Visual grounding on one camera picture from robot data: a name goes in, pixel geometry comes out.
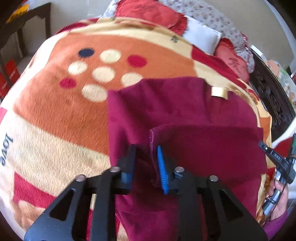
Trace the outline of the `right forearm magenta sleeve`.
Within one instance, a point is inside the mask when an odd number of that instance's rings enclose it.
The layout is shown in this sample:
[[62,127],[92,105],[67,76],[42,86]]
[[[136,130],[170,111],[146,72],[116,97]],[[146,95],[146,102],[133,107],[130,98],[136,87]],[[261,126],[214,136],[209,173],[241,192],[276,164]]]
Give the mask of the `right forearm magenta sleeve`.
[[268,240],[271,240],[275,236],[275,234],[281,229],[287,218],[288,212],[285,211],[280,217],[274,220],[268,220],[263,225],[263,230],[267,234]]

